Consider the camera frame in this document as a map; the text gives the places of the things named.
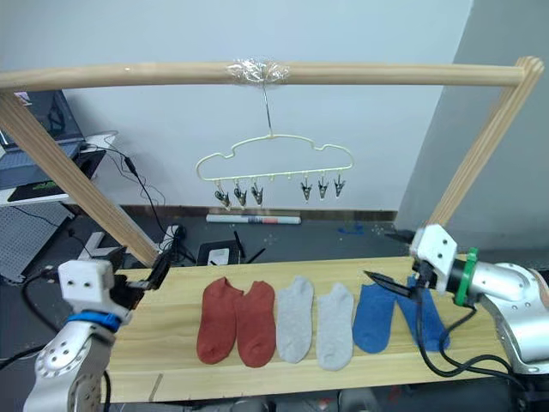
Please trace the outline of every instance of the wooden bar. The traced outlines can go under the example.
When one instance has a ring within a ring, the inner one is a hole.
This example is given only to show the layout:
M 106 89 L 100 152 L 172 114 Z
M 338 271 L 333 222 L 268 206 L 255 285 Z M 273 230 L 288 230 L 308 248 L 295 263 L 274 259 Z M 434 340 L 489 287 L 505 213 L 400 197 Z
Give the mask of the wooden bar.
M 520 58 L 516 64 L 518 67 L 524 68 L 526 73 L 524 82 L 516 88 L 502 92 L 497 110 L 488 118 L 473 146 L 468 150 L 427 222 L 428 224 L 446 225 L 448 223 L 544 71 L 544 65 L 538 58 Z
M 318 296 L 329 293 L 335 282 L 342 282 L 353 294 L 356 307 L 361 285 L 371 283 L 362 270 L 381 272 L 398 282 L 406 282 L 412 273 L 412 263 L 410 257 L 383 257 L 172 268 L 162 287 L 145 294 L 132 322 L 117 333 L 109 365 L 113 402 L 241 397 L 446 380 L 432 373 L 421 359 L 397 305 L 389 346 L 383 352 L 367 354 L 354 346 L 351 362 L 337 372 L 325 371 L 317 364 Z M 119 273 L 132 280 L 148 275 L 147 270 L 120 270 Z M 246 367 L 236 347 L 216 365 L 204 365 L 198 360 L 196 336 L 202 292 L 210 282 L 226 276 L 235 288 L 247 292 L 254 281 L 263 280 L 278 291 L 288 287 L 296 275 L 308 278 L 315 288 L 313 340 L 309 354 L 300 363 L 286 363 L 275 353 L 265 367 Z M 432 296 L 446 325 L 468 313 L 468 309 L 455 306 L 447 294 L 433 293 Z M 452 333 L 449 354 L 459 361 L 478 354 L 504 356 L 493 320 L 483 308 Z M 430 354 L 430 357 L 438 367 L 451 368 L 439 354 Z M 499 364 L 491 361 L 480 366 L 501 370 Z M 475 373 L 463 373 L 458 379 L 479 377 L 481 375 Z
M 0 92 L 102 88 L 153 84 L 233 84 L 218 63 L 102 64 L 0 73 Z M 426 84 L 517 86 L 522 67 L 474 64 L 362 64 L 280 62 L 289 68 L 285 84 Z
M 92 184 L 12 93 L 0 94 L 0 127 L 120 245 L 143 264 L 153 264 L 158 254 L 153 241 Z

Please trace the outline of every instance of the laptop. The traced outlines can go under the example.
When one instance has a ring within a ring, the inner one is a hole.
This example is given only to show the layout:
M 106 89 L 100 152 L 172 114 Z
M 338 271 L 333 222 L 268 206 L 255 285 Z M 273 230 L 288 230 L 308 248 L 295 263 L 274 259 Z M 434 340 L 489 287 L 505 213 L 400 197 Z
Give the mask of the laptop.
M 84 136 L 63 91 L 19 92 L 15 95 L 69 158 L 78 155 Z M 5 130 L 0 130 L 0 145 L 5 151 L 0 158 L 0 190 L 49 180 L 47 174 L 17 147 Z

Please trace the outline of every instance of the wooden frame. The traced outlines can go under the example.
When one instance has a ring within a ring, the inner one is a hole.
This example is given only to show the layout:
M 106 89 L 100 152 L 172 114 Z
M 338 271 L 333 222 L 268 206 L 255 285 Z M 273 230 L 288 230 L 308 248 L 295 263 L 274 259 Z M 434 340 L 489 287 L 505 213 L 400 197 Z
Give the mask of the wooden frame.
M 0 73 L 0 126 L 36 163 L 121 245 L 143 263 L 156 256 L 152 241 L 116 205 L 102 195 L 53 142 L 12 94 L 59 88 L 97 88 L 154 84 L 231 84 L 231 62 L 108 64 L 88 67 Z M 543 73 L 534 57 L 515 66 L 474 64 L 330 64 L 281 63 L 289 69 L 285 84 L 417 84 L 505 87 L 435 208 L 430 223 L 446 224 L 469 187 L 509 129 Z

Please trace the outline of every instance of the floor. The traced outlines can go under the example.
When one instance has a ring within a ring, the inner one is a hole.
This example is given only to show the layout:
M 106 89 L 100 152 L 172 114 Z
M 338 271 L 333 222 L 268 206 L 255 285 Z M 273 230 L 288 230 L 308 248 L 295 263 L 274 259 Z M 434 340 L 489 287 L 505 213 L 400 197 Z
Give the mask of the floor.
M 263 247 L 266 248 L 256 263 L 407 255 L 407 248 L 404 245 L 384 236 L 384 233 L 392 228 L 392 225 L 387 222 L 303 221 L 299 226 L 261 226 L 206 223 L 205 219 L 200 217 L 161 220 L 163 225 L 180 223 L 186 227 L 185 245 L 195 255 L 202 243 L 234 239 L 233 231 L 235 230 L 238 231 L 248 256 Z M 152 218 L 136 216 L 135 221 L 151 239 L 161 241 L 161 231 Z M 84 241 L 92 232 L 100 230 L 94 221 L 84 216 L 78 216 L 73 221 L 66 222 L 27 268 L 27 276 L 38 273 L 47 264 L 58 265 L 78 257 L 81 245 L 69 237 L 67 234 L 69 228 L 74 229 L 75 235 Z M 116 242 L 107 238 L 101 246 L 109 245 L 116 245 Z M 489 253 L 483 255 L 484 259 L 490 260 L 489 257 Z M 536 258 L 528 255 L 530 260 Z M 124 262 L 125 267 L 137 264 L 131 257 Z M 58 286 L 41 281 L 36 282 L 30 294 L 36 305 L 50 319 L 59 325 L 63 324 L 63 320 L 69 314 L 69 307 L 62 301 Z M 0 356 L 2 357 L 47 342 L 52 338 L 52 333 L 22 304 L 20 288 L 8 283 L 0 285 L 0 330 L 2 332 Z M 33 385 L 33 360 L 17 361 L 1 374 L 0 404 L 4 406 L 4 410 L 22 410 L 25 398 Z M 507 388 L 505 384 L 495 379 L 379 387 L 374 389 L 374 393 L 379 403 L 379 410 L 384 411 L 421 411 L 433 407 L 444 408 L 445 412 L 464 409 L 468 412 L 509 410 Z M 324 412 L 327 409 L 323 403 L 324 400 L 331 399 L 337 405 L 335 399 L 338 396 L 341 397 L 342 393 L 335 394 L 331 398 L 323 396 L 311 393 L 293 397 L 291 395 L 269 397 L 268 400 L 270 403 L 276 403 L 279 411 L 311 412 L 313 409 Z M 194 409 L 200 406 L 206 411 L 212 405 L 216 403 L 199 403 L 194 405 Z M 189 404 L 163 406 L 129 403 L 112 407 L 113 411 L 123 410 L 124 412 L 138 410 L 167 412 L 185 409 L 189 409 Z

